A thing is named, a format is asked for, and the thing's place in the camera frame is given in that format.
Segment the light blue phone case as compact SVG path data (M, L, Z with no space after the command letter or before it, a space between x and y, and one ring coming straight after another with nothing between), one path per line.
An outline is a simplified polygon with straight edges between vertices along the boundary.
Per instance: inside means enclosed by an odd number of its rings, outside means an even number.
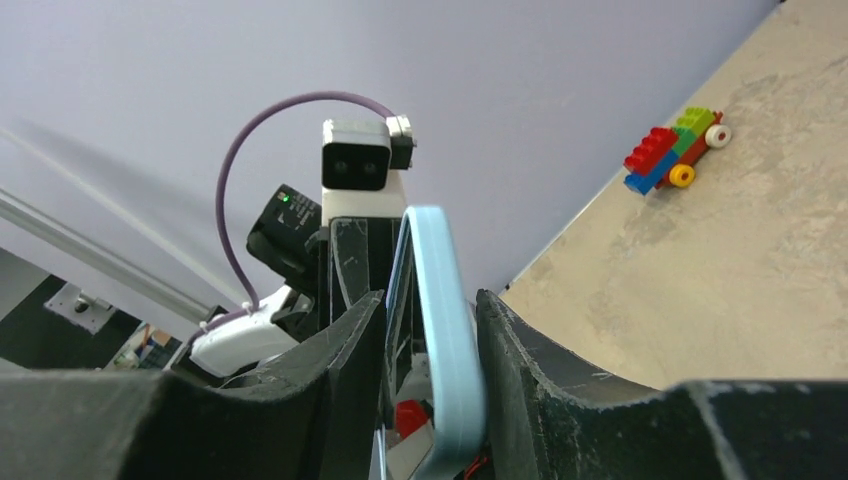
M411 278L420 300L435 425L430 448L409 476L452 479L484 443L487 395L450 225L437 206L410 206L404 213L386 294L390 334L404 312Z

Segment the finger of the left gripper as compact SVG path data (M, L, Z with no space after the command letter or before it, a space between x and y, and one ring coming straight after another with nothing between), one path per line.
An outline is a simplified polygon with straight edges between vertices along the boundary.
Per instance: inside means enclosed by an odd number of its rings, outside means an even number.
M399 228L398 218L339 217L321 230L319 329L365 294L388 287Z

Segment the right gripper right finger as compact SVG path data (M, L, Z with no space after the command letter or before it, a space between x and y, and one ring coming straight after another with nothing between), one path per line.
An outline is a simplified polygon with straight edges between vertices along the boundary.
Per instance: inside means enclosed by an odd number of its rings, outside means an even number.
M843 479L843 381L618 377L476 298L499 479Z

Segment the aluminium frame rail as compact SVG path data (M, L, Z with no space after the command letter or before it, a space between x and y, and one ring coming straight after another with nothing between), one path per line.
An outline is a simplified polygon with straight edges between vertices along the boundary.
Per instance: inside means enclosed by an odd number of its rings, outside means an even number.
M209 312L209 308L199 300L178 291L4 188L1 189L1 217L194 323L201 322Z

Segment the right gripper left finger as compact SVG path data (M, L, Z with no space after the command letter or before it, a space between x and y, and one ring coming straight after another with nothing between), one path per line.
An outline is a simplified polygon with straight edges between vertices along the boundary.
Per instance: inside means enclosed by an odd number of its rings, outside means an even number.
M385 342L383 295L257 370L208 389L170 372L1 379L5 479L365 479Z

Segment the black phone from case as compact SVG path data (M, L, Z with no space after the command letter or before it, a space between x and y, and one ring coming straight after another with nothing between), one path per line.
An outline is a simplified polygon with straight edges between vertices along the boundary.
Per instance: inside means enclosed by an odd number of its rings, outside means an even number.
M419 401L432 394L428 381L422 386L407 377L414 373L414 354L426 351L423 317L418 280L416 277L412 227L407 218L399 224L398 238L388 290L386 292L387 337L383 380L381 387L380 418L383 421L378 436L379 472L382 479L390 479L388 453L389 441L400 437L396 425L398 404L409 399Z

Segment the colourful toy brick car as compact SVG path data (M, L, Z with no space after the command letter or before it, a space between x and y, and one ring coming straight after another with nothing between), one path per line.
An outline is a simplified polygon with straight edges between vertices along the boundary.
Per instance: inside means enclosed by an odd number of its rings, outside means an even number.
M669 127L654 127L624 159L623 184L647 195L665 187L686 188L696 179L695 165L709 150L724 148L733 132L724 113L688 107Z

